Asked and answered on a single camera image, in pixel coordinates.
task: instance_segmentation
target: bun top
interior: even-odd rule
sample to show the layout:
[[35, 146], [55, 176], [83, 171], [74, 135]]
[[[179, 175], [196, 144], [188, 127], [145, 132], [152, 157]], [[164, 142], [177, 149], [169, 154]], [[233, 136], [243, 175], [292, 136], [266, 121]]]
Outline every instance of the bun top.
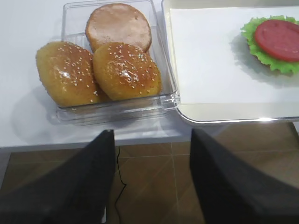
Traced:
[[122, 3], [107, 4], [90, 15], [86, 36], [93, 52], [107, 42], [124, 42], [147, 51], [151, 31], [145, 16], [136, 8]]
[[70, 42], [50, 42], [36, 53], [40, 80], [61, 107], [106, 101], [93, 76], [93, 56]]
[[94, 75], [113, 100], [157, 95], [160, 71], [148, 53], [126, 43], [107, 43], [94, 53]]

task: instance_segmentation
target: plain bun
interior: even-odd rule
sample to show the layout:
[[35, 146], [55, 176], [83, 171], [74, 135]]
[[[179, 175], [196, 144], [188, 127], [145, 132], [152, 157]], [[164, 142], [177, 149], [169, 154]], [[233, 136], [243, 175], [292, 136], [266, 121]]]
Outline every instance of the plain bun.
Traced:
[[145, 16], [136, 8], [122, 3], [99, 7], [90, 15], [85, 34], [95, 52], [108, 42], [124, 42], [144, 52], [151, 45], [151, 31]]

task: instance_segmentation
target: white paper sheet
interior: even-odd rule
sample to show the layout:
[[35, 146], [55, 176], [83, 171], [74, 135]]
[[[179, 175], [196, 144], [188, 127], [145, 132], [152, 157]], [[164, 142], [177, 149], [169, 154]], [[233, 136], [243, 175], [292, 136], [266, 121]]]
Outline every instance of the white paper sheet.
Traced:
[[182, 104], [299, 102], [299, 74], [276, 75], [249, 53], [241, 27], [299, 7], [171, 9]]

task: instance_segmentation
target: clear plastic container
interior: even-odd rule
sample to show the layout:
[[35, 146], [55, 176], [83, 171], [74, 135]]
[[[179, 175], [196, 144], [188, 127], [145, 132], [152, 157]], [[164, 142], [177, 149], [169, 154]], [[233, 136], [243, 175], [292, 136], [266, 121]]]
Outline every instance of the clear plastic container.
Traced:
[[125, 3], [141, 11], [147, 18], [152, 34], [149, 54], [161, 72], [162, 92], [159, 96], [112, 101], [102, 104], [79, 105], [73, 107], [57, 106], [57, 117], [62, 122], [78, 125], [104, 123], [130, 118], [159, 116], [167, 110], [177, 108], [179, 94], [171, 71], [169, 59], [165, 53], [162, 35], [157, 23], [154, 4], [150, 0], [99, 0], [64, 5], [62, 23], [62, 41], [77, 44], [91, 52], [85, 36], [85, 27], [90, 14], [105, 4]]

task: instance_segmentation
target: lettuce leaf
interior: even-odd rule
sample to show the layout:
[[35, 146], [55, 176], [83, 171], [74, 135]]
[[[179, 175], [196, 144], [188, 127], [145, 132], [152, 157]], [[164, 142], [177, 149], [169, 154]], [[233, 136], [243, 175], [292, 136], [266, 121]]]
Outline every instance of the lettuce leaf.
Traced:
[[270, 18], [252, 18], [249, 23], [245, 24], [244, 27], [241, 28], [242, 35], [247, 39], [247, 43], [250, 48], [250, 53], [252, 55], [255, 55], [262, 64], [269, 65], [271, 71], [279, 70], [281, 73], [299, 72], [299, 62], [286, 62], [283, 60], [275, 59], [269, 56], [266, 52], [264, 52], [256, 43], [254, 38], [256, 28], [261, 23], [270, 19], [284, 20], [288, 22], [293, 22], [295, 24], [299, 24], [299, 21], [296, 21], [295, 18], [287, 16], [284, 17], [283, 15], [271, 16]]

